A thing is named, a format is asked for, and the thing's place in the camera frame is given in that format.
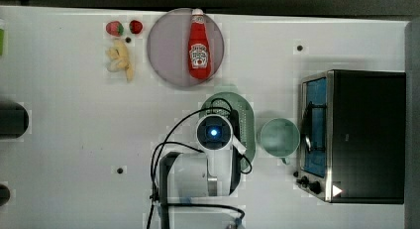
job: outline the oven handle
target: oven handle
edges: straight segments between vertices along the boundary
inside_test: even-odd
[[[312,152],[311,139],[309,138],[309,136],[312,136],[312,109],[314,108],[326,109],[327,105],[326,104],[315,105],[312,102],[309,102],[305,108],[305,112],[303,113],[302,127],[301,127],[302,131],[300,134],[300,139],[303,140],[306,147],[306,151],[308,151],[308,153]]]

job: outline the strawberry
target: strawberry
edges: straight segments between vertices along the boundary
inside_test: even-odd
[[[130,22],[130,31],[132,34],[139,34],[142,31],[143,24],[137,20]]]
[[[118,21],[113,21],[106,25],[106,32],[115,37],[121,37],[124,33],[123,25]]]

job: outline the white table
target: white table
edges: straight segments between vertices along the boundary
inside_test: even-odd
[[[406,22],[214,15],[226,44],[221,69],[205,84],[177,89],[147,58],[148,33],[162,14],[0,7],[7,22],[0,94],[32,115],[21,139],[0,142],[0,181],[13,192],[0,207],[0,228],[146,228],[152,149],[216,85],[236,84],[259,128],[273,117],[296,121],[304,76],[404,70]],[[131,18],[145,29],[130,44],[136,75],[127,83],[105,69],[111,41],[104,26]],[[192,140],[189,123],[176,140]],[[324,203],[297,188],[296,161],[286,167],[257,150],[254,172],[234,196],[212,199],[244,208],[246,228],[403,228],[403,205]]]

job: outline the green plate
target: green plate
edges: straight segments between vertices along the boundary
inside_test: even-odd
[[[255,133],[255,120],[254,120],[254,111],[250,103],[243,98],[242,96],[233,93],[233,92],[220,92],[216,93],[213,96],[209,97],[203,104],[201,108],[206,108],[211,106],[211,101],[214,98],[223,98],[227,100],[232,108],[237,110],[239,113],[240,120],[240,136],[241,143],[247,148],[245,156],[253,161],[254,156],[256,155],[256,133]],[[222,100],[216,100],[213,103],[214,107],[224,107],[228,108],[229,106]],[[204,117],[207,114],[213,113],[212,111],[206,111],[200,113],[200,118]],[[220,114],[222,116],[228,116],[228,112],[225,110],[214,110],[214,113]],[[241,161],[241,170],[244,171],[248,167],[248,163],[245,160]]]

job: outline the plate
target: plate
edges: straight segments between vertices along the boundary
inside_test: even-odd
[[[217,24],[207,15],[205,25],[211,57],[211,72],[207,79],[189,74],[187,48],[192,9],[172,10],[160,17],[148,37],[148,57],[157,75],[180,87],[190,87],[211,78],[222,63],[224,41]]]

